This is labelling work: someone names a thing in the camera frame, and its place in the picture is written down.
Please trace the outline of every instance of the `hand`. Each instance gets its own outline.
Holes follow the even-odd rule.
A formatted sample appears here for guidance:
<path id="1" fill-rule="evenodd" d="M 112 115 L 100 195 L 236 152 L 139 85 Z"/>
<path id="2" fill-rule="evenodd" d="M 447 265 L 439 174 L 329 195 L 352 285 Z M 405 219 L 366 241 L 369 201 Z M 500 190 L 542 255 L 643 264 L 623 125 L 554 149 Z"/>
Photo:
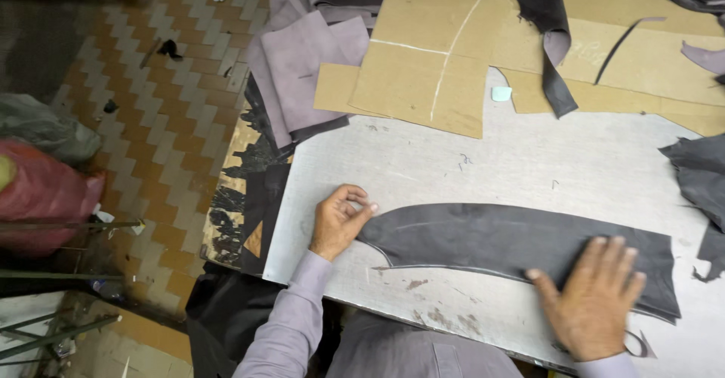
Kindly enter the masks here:
<path id="1" fill-rule="evenodd" d="M 574 266 L 562 293 L 546 273 L 531 269 L 541 306 L 559 341 L 579 361 L 611 357 L 625 350 L 626 316 L 645 288 L 646 275 L 629 279 L 637 249 L 624 238 L 593 238 Z"/>
<path id="2" fill-rule="evenodd" d="M 357 211 L 348 201 L 362 205 Z M 332 262 L 347 249 L 363 225 L 378 210 L 367 203 L 367 192 L 358 186 L 343 184 L 315 210 L 315 232 L 310 250 Z"/>

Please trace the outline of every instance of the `lavender shirt sleeve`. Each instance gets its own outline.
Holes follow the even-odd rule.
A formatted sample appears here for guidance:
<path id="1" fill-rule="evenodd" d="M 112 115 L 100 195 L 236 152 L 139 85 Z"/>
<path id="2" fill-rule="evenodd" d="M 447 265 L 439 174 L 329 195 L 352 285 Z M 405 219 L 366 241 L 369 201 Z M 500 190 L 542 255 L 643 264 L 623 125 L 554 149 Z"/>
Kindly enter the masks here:
<path id="1" fill-rule="evenodd" d="M 627 353 L 620 353 L 609 358 L 576 363 L 576 370 L 582 378 L 638 378 L 634 364 Z"/>
<path id="2" fill-rule="evenodd" d="M 303 378 L 322 337 L 322 293 L 332 263 L 308 251 L 279 292 L 232 378 Z"/>

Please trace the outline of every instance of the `lavender shirt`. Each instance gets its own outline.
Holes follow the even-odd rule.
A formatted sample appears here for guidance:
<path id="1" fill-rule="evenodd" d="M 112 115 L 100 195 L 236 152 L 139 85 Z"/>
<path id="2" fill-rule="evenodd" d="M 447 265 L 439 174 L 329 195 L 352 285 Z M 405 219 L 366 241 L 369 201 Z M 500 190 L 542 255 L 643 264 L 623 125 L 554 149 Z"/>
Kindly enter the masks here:
<path id="1" fill-rule="evenodd" d="M 322 336 L 322 293 L 331 268 L 315 253 L 305 254 L 233 378 L 304 377 Z M 638 377 L 625 353 L 577 363 L 576 368 L 582 378 Z M 327 377 L 363 376 L 519 378 L 521 374 L 496 347 L 358 312 L 345 327 Z"/>

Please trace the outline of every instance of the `shirt cuff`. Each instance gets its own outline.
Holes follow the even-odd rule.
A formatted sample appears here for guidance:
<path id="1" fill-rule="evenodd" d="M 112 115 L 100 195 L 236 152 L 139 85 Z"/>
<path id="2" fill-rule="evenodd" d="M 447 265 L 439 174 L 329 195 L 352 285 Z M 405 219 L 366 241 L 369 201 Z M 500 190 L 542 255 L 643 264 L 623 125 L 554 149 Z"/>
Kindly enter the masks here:
<path id="1" fill-rule="evenodd" d="M 585 363 L 575 363 L 576 370 L 582 378 L 637 378 L 637 370 L 627 353 L 619 353 L 608 358 Z"/>
<path id="2" fill-rule="evenodd" d="M 331 269 L 332 263 L 330 261 L 308 250 L 302 260 L 297 263 L 297 269 L 295 269 L 289 282 L 304 287 L 305 290 L 312 292 L 321 299 Z"/>

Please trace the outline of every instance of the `light blue chalk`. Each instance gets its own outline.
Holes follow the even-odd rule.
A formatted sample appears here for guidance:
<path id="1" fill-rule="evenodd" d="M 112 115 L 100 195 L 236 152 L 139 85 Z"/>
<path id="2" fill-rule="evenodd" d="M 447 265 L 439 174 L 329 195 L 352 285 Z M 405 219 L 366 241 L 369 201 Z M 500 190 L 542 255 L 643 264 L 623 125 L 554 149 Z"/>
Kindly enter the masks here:
<path id="1" fill-rule="evenodd" d="M 511 99 L 511 88 L 508 86 L 494 86 L 491 89 L 491 99 L 494 99 L 494 102 L 505 102 Z"/>

